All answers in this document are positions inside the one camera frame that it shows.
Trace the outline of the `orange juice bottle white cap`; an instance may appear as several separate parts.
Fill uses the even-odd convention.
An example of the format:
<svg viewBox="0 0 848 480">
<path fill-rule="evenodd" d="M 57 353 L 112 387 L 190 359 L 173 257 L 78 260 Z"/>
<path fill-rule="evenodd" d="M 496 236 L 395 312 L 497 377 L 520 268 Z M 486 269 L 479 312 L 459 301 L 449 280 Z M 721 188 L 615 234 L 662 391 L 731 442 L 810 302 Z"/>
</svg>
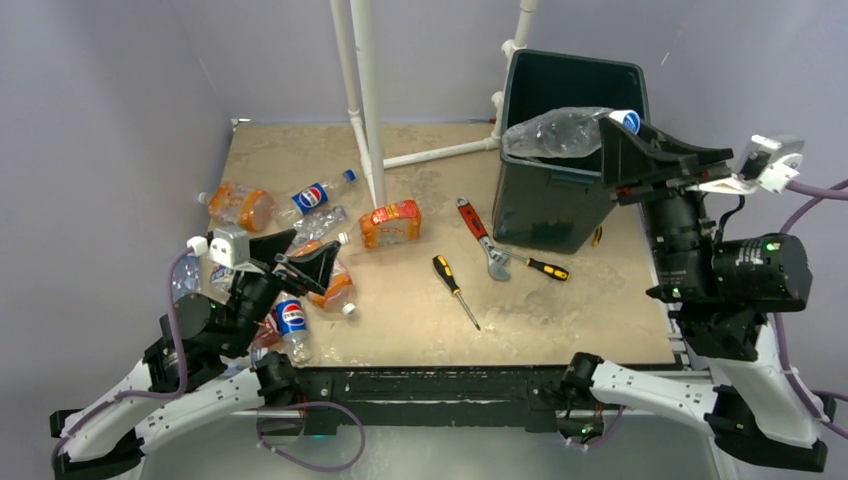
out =
<svg viewBox="0 0 848 480">
<path fill-rule="evenodd" d="M 327 315 L 350 318 L 357 312 L 353 278 L 340 260 L 334 261 L 326 292 L 323 295 L 309 292 L 306 299 Z"/>
</svg>

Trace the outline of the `large clear crushed bottle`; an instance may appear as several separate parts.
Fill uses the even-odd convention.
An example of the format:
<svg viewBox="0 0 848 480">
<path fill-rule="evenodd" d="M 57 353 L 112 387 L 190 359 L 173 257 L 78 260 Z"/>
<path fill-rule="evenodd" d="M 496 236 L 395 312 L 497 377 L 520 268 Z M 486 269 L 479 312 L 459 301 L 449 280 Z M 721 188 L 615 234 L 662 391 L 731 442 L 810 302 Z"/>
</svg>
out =
<svg viewBox="0 0 848 480">
<path fill-rule="evenodd" d="M 582 158 L 602 146 L 599 120 L 608 118 L 637 134 L 642 118 L 634 110 L 562 107 L 509 127 L 501 135 L 503 151 L 517 158 Z"/>
</svg>

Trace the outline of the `red label squat bottle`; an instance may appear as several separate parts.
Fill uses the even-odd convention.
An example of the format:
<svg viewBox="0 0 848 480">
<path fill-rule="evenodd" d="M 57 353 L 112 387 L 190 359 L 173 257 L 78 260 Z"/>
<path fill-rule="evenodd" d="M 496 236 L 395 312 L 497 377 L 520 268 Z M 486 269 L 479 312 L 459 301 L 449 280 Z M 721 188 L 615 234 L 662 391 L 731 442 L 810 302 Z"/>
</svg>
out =
<svg viewBox="0 0 848 480">
<path fill-rule="evenodd" d="M 418 240 L 422 214 L 415 200 L 379 207 L 358 220 L 360 238 L 366 249 L 378 249 Z"/>
</svg>

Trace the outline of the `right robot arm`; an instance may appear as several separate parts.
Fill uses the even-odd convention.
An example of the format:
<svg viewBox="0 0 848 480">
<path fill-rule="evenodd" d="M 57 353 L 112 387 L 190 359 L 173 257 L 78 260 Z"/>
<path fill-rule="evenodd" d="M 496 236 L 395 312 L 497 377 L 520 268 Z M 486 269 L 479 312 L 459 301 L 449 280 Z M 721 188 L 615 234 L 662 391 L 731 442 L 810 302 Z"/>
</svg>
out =
<svg viewBox="0 0 848 480">
<path fill-rule="evenodd" d="M 749 464 L 820 472 L 835 399 L 800 380 L 782 352 L 778 316 L 807 306 L 813 280 L 801 240 L 787 233 L 727 240 L 709 193 L 740 198 L 790 187 L 804 142 L 755 135 L 739 171 L 728 148 L 697 147 L 648 124 L 632 131 L 598 122 L 602 181 L 614 200 L 642 208 L 657 283 L 648 295 L 671 306 L 684 342 L 726 376 L 723 385 L 650 375 L 579 352 L 558 387 L 567 408 L 596 404 L 648 411 L 691 426 Z"/>
</svg>

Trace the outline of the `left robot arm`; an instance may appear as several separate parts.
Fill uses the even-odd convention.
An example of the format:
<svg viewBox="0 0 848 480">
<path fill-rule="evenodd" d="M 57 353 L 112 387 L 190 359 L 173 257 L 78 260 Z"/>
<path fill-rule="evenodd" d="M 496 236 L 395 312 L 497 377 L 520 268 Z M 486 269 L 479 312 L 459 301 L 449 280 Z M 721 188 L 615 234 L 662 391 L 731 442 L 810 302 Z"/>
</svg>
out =
<svg viewBox="0 0 848 480">
<path fill-rule="evenodd" d="M 302 389 L 294 361 L 268 352 L 226 378 L 228 360 L 245 358 L 280 294 L 323 294 L 342 247 L 331 241 L 289 256 L 294 229 L 251 238 L 219 227 L 190 238 L 177 258 L 210 256 L 234 269 L 226 302 L 202 293 L 170 299 L 161 336 L 117 385 L 90 406 L 50 417 L 57 479 L 112 479 L 174 437 L 247 408 L 284 409 Z"/>
</svg>

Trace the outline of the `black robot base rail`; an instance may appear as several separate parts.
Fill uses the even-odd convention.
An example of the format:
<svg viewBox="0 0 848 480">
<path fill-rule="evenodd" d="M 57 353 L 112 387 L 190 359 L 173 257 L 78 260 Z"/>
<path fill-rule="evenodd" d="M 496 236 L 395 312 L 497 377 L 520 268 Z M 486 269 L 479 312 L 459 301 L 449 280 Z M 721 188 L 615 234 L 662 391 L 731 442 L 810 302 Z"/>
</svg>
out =
<svg viewBox="0 0 848 480">
<path fill-rule="evenodd" d="M 570 429 L 579 414 L 616 414 L 565 385 L 566 365 L 308 367 L 284 377 L 284 392 L 262 415 L 290 411 L 307 435 L 341 426 Z"/>
</svg>

